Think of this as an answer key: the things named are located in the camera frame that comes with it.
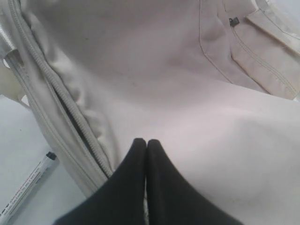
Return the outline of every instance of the zipper teeth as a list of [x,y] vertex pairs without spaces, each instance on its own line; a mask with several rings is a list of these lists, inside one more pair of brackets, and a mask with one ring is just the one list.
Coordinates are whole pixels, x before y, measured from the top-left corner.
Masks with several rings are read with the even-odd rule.
[[[109,177],[112,174],[112,171],[105,165],[105,162],[102,159],[102,156],[99,154],[99,152],[98,152],[99,148],[97,147],[97,144],[95,143],[93,136],[90,134],[91,131],[89,130],[89,126],[86,124],[86,121],[83,122],[84,118],[80,117],[81,114],[78,113],[78,111],[79,111],[78,108],[76,108],[76,106],[74,106],[74,103],[72,103],[68,99],[68,95],[65,93],[67,91],[66,90],[63,91],[60,88],[61,85],[59,85],[57,80],[53,77],[53,75],[54,76],[56,75],[55,72],[49,67],[49,65],[46,65],[45,60],[41,59],[39,54],[36,52],[35,47],[33,47],[33,45],[36,43],[31,41],[30,37],[28,37],[26,32],[24,31],[23,26],[19,20],[18,14],[16,12],[16,7],[15,7],[15,4],[19,4],[19,3],[17,3],[14,0],[8,0],[8,3],[9,3],[9,8],[11,11],[13,21],[14,21],[18,31],[20,32],[22,39],[25,41],[26,47],[28,48],[30,54],[32,55],[32,57],[34,58],[36,63],[38,64],[41,71],[43,71],[43,74],[46,76],[47,80],[50,82],[50,84],[57,91],[57,93],[59,94],[59,96],[61,97],[63,102],[66,104],[66,107],[70,111],[70,113],[73,116],[74,120],[76,121],[78,127],[80,128],[84,137],[86,138],[88,145],[90,146],[92,152],[94,153],[94,156],[95,156],[96,161],[98,162],[100,168],[103,170],[105,175],[107,177]],[[100,146],[101,146],[102,150],[106,149],[106,147],[103,144],[101,144]]]
[[288,80],[278,71],[276,70],[274,67],[272,67],[270,64],[268,64],[267,62],[265,62],[264,60],[262,60],[261,58],[259,58],[256,54],[254,54],[249,48],[248,46],[241,40],[241,38],[239,37],[238,33],[235,31],[235,29],[233,27],[231,27],[233,34],[235,35],[235,37],[237,38],[240,46],[255,60],[257,61],[261,66],[267,68],[270,72],[274,73],[275,76],[284,84],[286,85],[286,87],[288,88],[288,90],[292,93],[292,94],[296,94],[296,90],[294,89],[294,87],[288,82]]
[[72,163],[75,165],[75,168],[77,169],[78,173],[80,174],[80,177],[84,177],[84,180],[89,180],[89,183],[93,185],[92,188],[97,189],[97,185],[93,182],[93,179],[85,172],[85,170],[80,166],[80,164],[77,162],[77,160],[73,157],[73,154],[71,151],[66,147],[66,144],[64,141],[60,138],[60,136],[56,133],[55,129],[53,129],[52,124],[49,122],[49,119],[47,118],[45,112],[42,108],[39,107],[39,104],[34,97],[34,94],[31,91],[31,87],[27,84],[27,81],[23,78],[22,74],[26,74],[23,69],[15,65],[14,61],[15,59],[11,59],[10,56],[6,57],[6,62],[9,64],[12,71],[15,71],[14,74],[17,78],[17,80],[20,82],[20,84],[23,86],[23,88],[26,90],[26,95],[29,101],[33,104],[32,110],[36,111],[38,115],[40,115],[40,118],[43,121],[43,124],[46,126],[46,132],[48,132],[49,136],[52,137],[52,139],[57,143],[58,147],[67,154],[68,158],[71,159]]

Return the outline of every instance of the white table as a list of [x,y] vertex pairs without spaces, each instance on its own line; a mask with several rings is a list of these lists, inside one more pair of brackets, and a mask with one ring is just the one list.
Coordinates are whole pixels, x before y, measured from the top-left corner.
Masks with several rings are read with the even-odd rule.
[[[0,96],[0,210],[49,151],[31,112]],[[12,222],[14,225],[51,225],[84,200],[80,189],[58,164]]]

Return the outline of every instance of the pen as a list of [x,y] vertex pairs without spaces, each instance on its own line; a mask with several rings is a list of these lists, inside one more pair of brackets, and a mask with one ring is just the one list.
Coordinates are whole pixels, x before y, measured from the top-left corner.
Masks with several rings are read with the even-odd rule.
[[39,183],[42,176],[53,165],[55,159],[56,155],[52,152],[48,152],[46,156],[38,163],[32,173],[27,177],[26,181],[16,191],[9,203],[2,211],[0,211],[0,225],[7,224],[33,188]]

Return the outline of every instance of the zipper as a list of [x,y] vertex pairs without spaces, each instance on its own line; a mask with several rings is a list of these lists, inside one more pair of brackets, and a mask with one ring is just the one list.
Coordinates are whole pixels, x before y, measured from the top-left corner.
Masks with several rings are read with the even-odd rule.
[[46,80],[52,85],[53,89],[57,92],[58,96],[65,104],[70,115],[72,115],[72,118],[76,122],[76,125],[82,132],[82,135],[85,137],[88,150],[94,157],[94,160],[97,162],[98,166],[101,168],[106,177],[110,177],[113,172],[106,165],[108,162],[108,157],[105,155],[105,151],[107,150],[107,148],[103,143],[99,143],[97,141],[89,125],[87,124],[87,121],[79,111],[75,102],[70,101],[71,96],[62,83],[61,79],[45,61],[45,58],[43,57],[43,54],[40,51],[34,37],[28,34],[31,32],[31,30],[21,16],[20,3],[17,0],[8,0],[8,5],[14,24],[18,29],[28,51],[37,63],[38,67],[41,69]]
[[229,19],[230,22],[230,26],[232,29],[232,32],[234,34],[234,36],[236,37],[238,43],[240,44],[240,46],[244,49],[244,51],[250,55],[256,62],[258,62],[261,66],[265,67],[266,69],[268,69],[271,73],[273,73],[286,87],[287,89],[292,93],[292,94],[296,94],[296,90],[295,88],[289,83],[289,81],[274,67],[272,67],[270,64],[268,64],[266,61],[264,61],[263,59],[261,59],[260,57],[258,57],[254,52],[251,51],[251,49],[249,49],[249,47],[243,42],[243,40],[239,37],[238,33],[235,30],[235,26],[237,26],[240,21],[238,20],[237,17],[235,17],[234,19]]
[[28,81],[24,78],[24,76],[27,74],[22,66],[20,66],[18,63],[16,63],[18,60],[13,56],[13,52],[10,53],[5,58],[7,64],[9,65],[10,69],[14,72],[17,80],[22,85],[26,92],[26,96],[28,98],[28,101],[30,102],[32,111],[39,115],[43,125],[45,126],[45,131],[47,132],[47,135],[51,137],[59,147],[59,149],[62,149],[64,153],[68,156],[68,158],[71,160],[72,164],[75,165],[75,168],[77,169],[77,174],[83,180],[86,180],[89,183],[89,187],[94,191],[97,190],[97,185],[94,183],[93,179],[85,172],[85,170],[80,166],[80,164],[77,162],[77,160],[73,157],[73,154],[69,150],[69,148],[66,146],[64,141],[61,139],[59,134],[56,132],[56,130],[53,128],[51,122],[49,121],[46,113],[43,111],[42,108],[39,107],[38,101],[34,97],[35,95],[32,93],[32,88]]

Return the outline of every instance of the white bag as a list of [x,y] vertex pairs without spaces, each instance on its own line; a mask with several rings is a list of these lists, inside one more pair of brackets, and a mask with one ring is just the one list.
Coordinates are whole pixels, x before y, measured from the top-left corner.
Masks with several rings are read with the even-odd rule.
[[87,196],[134,138],[155,138],[196,190],[244,224],[299,223],[300,33],[266,1],[2,7],[19,51],[4,59]]

